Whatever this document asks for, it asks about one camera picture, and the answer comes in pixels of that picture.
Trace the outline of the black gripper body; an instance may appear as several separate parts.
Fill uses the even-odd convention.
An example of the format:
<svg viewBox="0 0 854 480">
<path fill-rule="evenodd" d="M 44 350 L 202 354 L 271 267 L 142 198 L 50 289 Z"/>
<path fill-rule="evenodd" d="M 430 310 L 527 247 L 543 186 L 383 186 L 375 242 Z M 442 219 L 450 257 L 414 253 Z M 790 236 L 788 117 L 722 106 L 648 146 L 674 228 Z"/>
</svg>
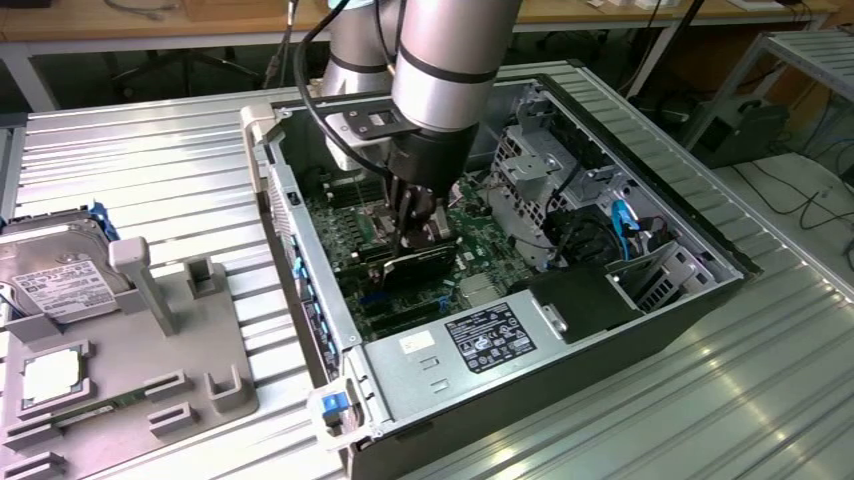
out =
<svg viewBox="0 0 854 480">
<path fill-rule="evenodd" d="M 429 129 L 395 135 L 387 168 L 407 185 L 446 193 L 461 178 L 479 125 L 454 132 Z"/>
</svg>

